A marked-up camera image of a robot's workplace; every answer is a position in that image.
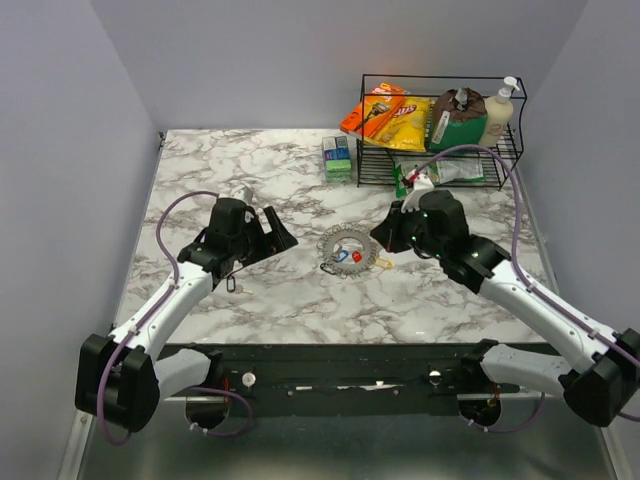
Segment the blue key tag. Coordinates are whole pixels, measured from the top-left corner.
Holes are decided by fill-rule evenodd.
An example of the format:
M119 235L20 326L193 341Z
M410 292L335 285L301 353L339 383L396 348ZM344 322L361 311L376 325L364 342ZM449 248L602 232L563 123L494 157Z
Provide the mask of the blue key tag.
M332 255L333 261L335 263L341 263L346 260L349 256L349 252L347 250L341 249L337 252L334 252Z

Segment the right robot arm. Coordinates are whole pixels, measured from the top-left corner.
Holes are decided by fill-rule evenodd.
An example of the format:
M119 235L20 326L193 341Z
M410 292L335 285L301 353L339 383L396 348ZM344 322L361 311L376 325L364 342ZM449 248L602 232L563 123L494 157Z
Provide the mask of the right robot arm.
M462 204L444 190L423 191L413 208L391 204L370 232L389 253L413 251L446 276L503 307L545 339L554 355L490 346L464 362L460 379L480 392L508 383L562 397L582 420L607 427L639 388L639 334L617 332L537 282L496 242L470 233Z

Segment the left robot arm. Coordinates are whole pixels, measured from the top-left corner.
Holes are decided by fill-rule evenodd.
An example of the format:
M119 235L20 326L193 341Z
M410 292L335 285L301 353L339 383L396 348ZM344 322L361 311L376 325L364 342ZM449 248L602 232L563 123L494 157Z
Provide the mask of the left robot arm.
M108 335L90 335L82 344L75 406L94 415L102 433L110 425L127 434L140 431L158 404L183 390L231 396L222 353L192 345L160 356L186 316L216 287L234 281L234 267L248 267L297 246L273 207L263 210L269 223L246 201L218 198L208 225L177 256L162 286L132 317Z

